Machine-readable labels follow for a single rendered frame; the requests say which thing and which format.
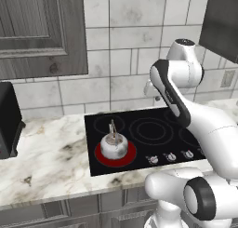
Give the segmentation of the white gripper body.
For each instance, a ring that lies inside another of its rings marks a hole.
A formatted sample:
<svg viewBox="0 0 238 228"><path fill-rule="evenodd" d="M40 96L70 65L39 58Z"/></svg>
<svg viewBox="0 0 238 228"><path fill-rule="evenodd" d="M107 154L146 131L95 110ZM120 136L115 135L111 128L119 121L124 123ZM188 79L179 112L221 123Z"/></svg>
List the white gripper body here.
<svg viewBox="0 0 238 228"><path fill-rule="evenodd" d="M146 97L154 97L156 101L159 101L161 99L161 95L158 92L158 90L154 87L151 80L148 80L146 82L146 85L144 87L144 95Z"/></svg>

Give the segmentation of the dark extractor hood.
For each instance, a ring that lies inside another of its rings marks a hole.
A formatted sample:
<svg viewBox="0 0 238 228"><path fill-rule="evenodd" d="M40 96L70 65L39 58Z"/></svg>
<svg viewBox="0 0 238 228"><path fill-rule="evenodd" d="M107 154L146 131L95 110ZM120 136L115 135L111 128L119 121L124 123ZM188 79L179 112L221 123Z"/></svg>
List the dark extractor hood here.
<svg viewBox="0 0 238 228"><path fill-rule="evenodd" d="M207 0L199 45L238 64L238 0Z"/></svg>

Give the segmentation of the black microwave oven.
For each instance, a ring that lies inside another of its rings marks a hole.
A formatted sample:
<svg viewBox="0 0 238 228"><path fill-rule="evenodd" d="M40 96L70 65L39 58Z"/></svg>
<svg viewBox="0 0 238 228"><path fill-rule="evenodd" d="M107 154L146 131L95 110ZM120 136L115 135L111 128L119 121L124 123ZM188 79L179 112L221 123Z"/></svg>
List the black microwave oven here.
<svg viewBox="0 0 238 228"><path fill-rule="evenodd" d="M0 159L8 159L18 155L17 145L20 134L25 127L13 85L10 82L1 82Z"/></svg>

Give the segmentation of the grey lower cupboard door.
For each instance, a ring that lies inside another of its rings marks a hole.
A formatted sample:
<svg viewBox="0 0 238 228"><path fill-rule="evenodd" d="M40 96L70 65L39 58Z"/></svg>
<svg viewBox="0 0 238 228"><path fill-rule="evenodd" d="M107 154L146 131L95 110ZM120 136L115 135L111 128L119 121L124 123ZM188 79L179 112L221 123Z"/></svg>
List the grey lower cupboard door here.
<svg viewBox="0 0 238 228"><path fill-rule="evenodd" d="M155 209L155 202L144 202L130 208L103 212L100 215L101 228L144 228Z"/></svg>

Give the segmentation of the grey wall socket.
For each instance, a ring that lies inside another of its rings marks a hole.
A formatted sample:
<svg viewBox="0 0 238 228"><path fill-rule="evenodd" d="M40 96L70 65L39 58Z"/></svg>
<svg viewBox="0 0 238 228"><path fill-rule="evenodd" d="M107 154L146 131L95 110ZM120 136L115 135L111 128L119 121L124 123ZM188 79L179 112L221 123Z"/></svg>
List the grey wall socket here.
<svg viewBox="0 0 238 228"><path fill-rule="evenodd" d="M223 75L222 81L221 81L221 87L229 87L231 85L232 79L235 75L235 71L226 71Z"/></svg>

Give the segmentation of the black glass hob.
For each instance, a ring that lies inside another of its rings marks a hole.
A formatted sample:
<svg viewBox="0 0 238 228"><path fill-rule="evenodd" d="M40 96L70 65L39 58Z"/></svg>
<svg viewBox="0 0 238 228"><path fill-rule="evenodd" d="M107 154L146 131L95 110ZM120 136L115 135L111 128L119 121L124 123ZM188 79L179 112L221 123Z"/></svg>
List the black glass hob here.
<svg viewBox="0 0 238 228"><path fill-rule="evenodd" d="M100 141L109 133L111 120L116 130L128 140L128 153L118 160L110 160L100 151ZM181 127L168 108L90 114L85 117L85 126L91 176L205 159L197 140L189 130ZM187 159L182 154L182 151L188 150L193 153L193 159ZM165 158L165 154L170 153L177 158L174 162ZM147 156L155 155L158 164L152 165Z"/></svg>

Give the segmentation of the grey drawer front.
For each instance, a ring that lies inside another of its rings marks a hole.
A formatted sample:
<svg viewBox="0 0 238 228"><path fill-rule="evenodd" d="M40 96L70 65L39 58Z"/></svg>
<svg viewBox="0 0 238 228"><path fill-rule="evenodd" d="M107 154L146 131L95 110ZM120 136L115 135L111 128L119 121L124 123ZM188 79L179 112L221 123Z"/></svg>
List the grey drawer front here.
<svg viewBox="0 0 238 228"><path fill-rule="evenodd" d="M97 214L99 212L98 197L94 194L72 198L69 200L69 207L73 217Z"/></svg>
<svg viewBox="0 0 238 228"><path fill-rule="evenodd" d="M114 191L100 195L101 210L103 212L120 209L123 206L123 192Z"/></svg>
<svg viewBox="0 0 238 228"><path fill-rule="evenodd" d="M40 205L24 208L12 208L0 211L0 226L43 219L44 213Z"/></svg>

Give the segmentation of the white metal kettle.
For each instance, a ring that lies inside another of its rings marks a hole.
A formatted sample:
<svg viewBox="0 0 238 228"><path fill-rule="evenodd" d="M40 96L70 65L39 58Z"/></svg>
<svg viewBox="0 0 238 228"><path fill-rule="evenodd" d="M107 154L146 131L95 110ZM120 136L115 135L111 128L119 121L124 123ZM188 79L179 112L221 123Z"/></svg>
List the white metal kettle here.
<svg viewBox="0 0 238 228"><path fill-rule="evenodd" d="M100 141L100 151L104 157L112 160L121 159L127 154L128 140L116 130L113 120L109 124L109 133Z"/></svg>

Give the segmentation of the grey wooden cupboard door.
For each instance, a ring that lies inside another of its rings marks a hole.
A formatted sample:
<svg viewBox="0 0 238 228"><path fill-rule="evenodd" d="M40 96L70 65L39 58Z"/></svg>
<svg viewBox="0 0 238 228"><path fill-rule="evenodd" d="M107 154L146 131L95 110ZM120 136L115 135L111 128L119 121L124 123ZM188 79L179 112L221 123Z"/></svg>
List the grey wooden cupboard door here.
<svg viewBox="0 0 238 228"><path fill-rule="evenodd" d="M83 0L0 0L0 80L87 73Z"/></svg>

